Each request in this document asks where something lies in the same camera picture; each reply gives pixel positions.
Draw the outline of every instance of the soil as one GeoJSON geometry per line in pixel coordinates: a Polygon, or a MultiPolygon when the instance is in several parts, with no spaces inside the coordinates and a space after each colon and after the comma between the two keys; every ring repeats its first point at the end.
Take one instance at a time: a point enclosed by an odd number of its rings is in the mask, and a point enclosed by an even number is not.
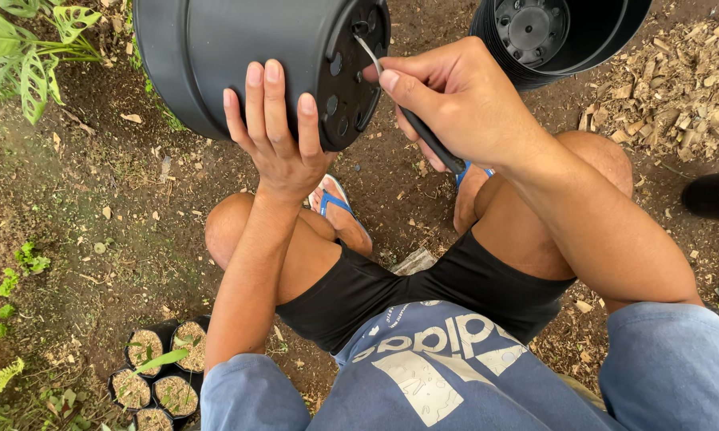
{"type": "Polygon", "coordinates": [[[161,409],[143,409],[136,414],[139,431],[173,431],[168,415],[161,409]]]}
{"type": "Polygon", "coordinates": [[[154,395],[159,404],[173,416],[186,416],[197,409],[197,393],[181,377],[165,377],[154,383],[154,395]]]}
{"type": "Polygon", "coordinates": [[[125,408],[142,408],[149,405],[152,391],[149,384],[140,376],[128,378],[133,372],[122,370],[112,377],[112,386],[115,389],[117,401],[125,408]]]}
{"type": "Polygon", "coordinates": [[[202,327],[197,322],[187,321],[184,322],[181,326],[179,326],[178,329],[175,331],[174,337],[180,340],[189,340],[189,342],[188,344],[185,344],[183,346],[178,346],[174,340],[173,350],[186,349],[189,350],[189,355],[186,358],[183,358],[182,360],[177,362],[176,364],[180,365],[185,370],[195,371],[197,373],[200,373],[202,370],[204,370],[205,336],[205,330],[202,329],[202,327]],[[199,339],[199,342],[195,346],[194,342],[196,342],[197,339],[199,339]]]}
{"type": "MultiPolygon", "coordinates": [[[[141,367],[150,361],[149,356],[147,355],[149,350],[152,352],[152,359],[157,358],[163,353],[160,337],[151,330],[139,329],[133,332],[133,336],[128,342],[141,344],[140,346],[128,346],[125,350],[125,354],[128,355],[128,360],[130,360],[130,363],[133,364],[135,368],[141,367]]],[[[142,371],[140,374],[148,377],[154,377],[160,372],[160,369],[162,369],[162,366],[149,368],[148,370],[142,371]]]]}
{"type": "MultiPolygon", "coordinates": [[[[27,362],[24,377],[9,385],[15,389],[0,396],[16,406],[19,429],[39,429],[45,420],[60,426],[61,419],[39,409],[32,398],[47,391],[60,396],[66,388],[91,392],[80,403],[80,414],[95,419],[93,426],[129,420],[108,401],[105,388],[122,362],[129,331],[211,311],[223,272],[204,246],[205,217],[231,193],[254,192],[257,185],[254,166],[238,146],[169,126],[164,108],[145,93],[143,74],[129,64],[127,35],[115,36],[113,20],[121,3],[110,3],[105,8],[80,2],[107,16],[86,34],[117,61],[112,58],[112,67],[64,63],[57,70],[64,109],[79,121],[49,103],[32,127],[19,103],[0,104],[0,282],[4,269],[17,268],[13,253],[28,240],[51,259],[44,273],[22,277],[8,299],[0,297],[0,307],[11,303],[17,309],[3,322],[9,330],[0,338],[0,368],[17,356],[27,362]],[[138,114],[143,122],[121,114],[138,114]],[[172,158],[168,175],[173,179],[163,182],[165,156],[172,158]],[[108,242],[102,254],[93,249],[99,242],[108,242]]],[[[475,1],[389,0],[390,54],[415,55],[462,38],[477,6],[475,1]]],[[[719,24],[719,2],[656,0],[624,52],[651,43],[675,24],[691,28],[705,20],[719,24]]],[[[643,64],[633,67],[643,70],[643,64]]],[[[612,69],[609,62],[522,98],[550,132],[576,130],[581,113],[596,102],[587,84],[604,83],[612,69]]],[[[634,182],[644,179],[636,189],[638,204],[671,231],[696,272],[703,299],[719,305],[713,295],[719,287],[719,222],[692,217],[680,205],[691,178],[719,171],[719,157],[684,162],[676,152],[647,153],[627,142],[624,147],[632,150],[634,182]],[[694,258],[693,251],[698,252],[694,258]]],[[[397,130],[393,104],[383,96],[364,135],[330,168],[373,237],[373,259],[387,267],[422,245],[441,255],[458,237],[452,227],[454,179],[421,165],[423,160],[397,130]]],[[[529,347],[554,371],[599,393],[606,319],[598,297],[577,284],[564,295],[560,315],[529,347]],[[574,301],[593,309],[582,313],[574,301]]],[[[337,373],[333,359],[280,320],[270,332],[267,354],[316,412],[337,373]]]]}

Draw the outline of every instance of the toe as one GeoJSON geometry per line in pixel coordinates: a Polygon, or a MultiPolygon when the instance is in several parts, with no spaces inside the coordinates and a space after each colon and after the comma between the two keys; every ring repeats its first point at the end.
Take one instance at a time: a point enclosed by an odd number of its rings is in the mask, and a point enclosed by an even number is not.
{"type": "Polygon", "coordinates": [[[327,193],[330,193],[331,195],[335,196],[340,200],[343,200],[343,198],[341,197],[341,192],[338,191],[338,187],[335,186],[335,182],[325,179],[322,183],[322,187],[327,190],[327,193]]]}

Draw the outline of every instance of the blue t-shirt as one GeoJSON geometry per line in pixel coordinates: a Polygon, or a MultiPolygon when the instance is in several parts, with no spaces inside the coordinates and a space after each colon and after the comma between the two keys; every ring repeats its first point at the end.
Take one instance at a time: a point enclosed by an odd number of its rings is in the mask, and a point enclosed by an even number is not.
{"type": "Polygon", "coordinates": [[[599,374],[608,412],[491,320],[424,301],[391,307],[354,334],[313,419],[270,358],[219,364],[202,388],[202,429],[719,430],[713,312],[645,302],[614,312],[608,329],[599,374]]]}

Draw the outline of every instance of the stack of black pots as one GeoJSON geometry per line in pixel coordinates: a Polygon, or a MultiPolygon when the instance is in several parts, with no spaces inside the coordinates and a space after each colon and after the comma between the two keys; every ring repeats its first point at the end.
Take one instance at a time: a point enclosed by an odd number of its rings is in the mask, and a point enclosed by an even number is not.
{"type": "MultiPolygon", "coordinates": [[[[159,339],[159,344],[161,344],[162,353],[164,354],[174,349],[174,339],[176,337],[176,334],[178,333],[178,329],[181,328],[183,324],[187,324],[189,322],[194,322],[199,325],[199,327],[206,334],[208,331],[208,326],[210,324],[210,315],[206,314],[198,316],[197,318],[186,320],[182,323],[179,323],[176,319],[165,320],[163,322],[150,325],[146,328],[142,328],[141,330],[149,331],[156,335],[156,338],[159,339]]],[[[115,405],[122,409],[126,409],[133,414],[133,425],[135,429],[144,428],[144,426],[139,427],[139,416],[144,417],[144,414],[148,413],[149,415],[147,416],[164,416],[160,417],[159,419],[163,423],[169,423],[174,431],[180,431],[186,426],[190,417],[199,409],[202,379],[204,377],[203,371],[191,370],[186,367],[182,367],[178,363],[173,363],[159,367],[157,373],[154,375],[145,374],[147,371],[149,371],[147,370],[145,372],[132,376],[130,377],[130,379],[136,379],[140,382],[143,382],[149,387],[149,401],[142,401],[142,405],[140,406],[124,405],[119,399],[119,397],[123,397],[123,390],[122,388],[119,388],[118,390],[118,388],[115,387],[115,376],[123,372],[125,373],[125,375],[130,375],[140,365],[133,363],[134,361],[132,360],[132,358],[130,358],[129,355],[129,349],[133,347],[130,344],[132,342],[133,335],[136,332],[136,330],[131,332],[128,337],[128,345],[125,346],[123,351],[126,365],[121,367],[119,370],[116,370],[109,376],[107,382],[109,398],[112,400],[113,403],[115,403],[115,405]],[[179,378],[187,382],[187,384],[197,394],[197,407],[194,408],[192,412],[181,415],[172,414],[165,406],[161,404],[155,388],[157,387],[157,383],[160,380],[167,378],[179,378]]]]}

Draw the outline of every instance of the t-shirt sleeve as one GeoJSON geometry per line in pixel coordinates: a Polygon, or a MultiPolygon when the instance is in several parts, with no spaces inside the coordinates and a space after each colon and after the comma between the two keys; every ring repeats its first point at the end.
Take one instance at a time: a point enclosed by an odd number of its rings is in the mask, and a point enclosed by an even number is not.
{"type": "Polygon", "coordinates": [[[609,413],[630,431],[719,430],[719,317],[690,304],[615,311],[599,374],[609,413]]]}
{"type": "Polygon", "coordinates": [[[239,354],[205,376],[202,429],[304,431],[311,418],[279,367],[261,354],[239,354]]]}

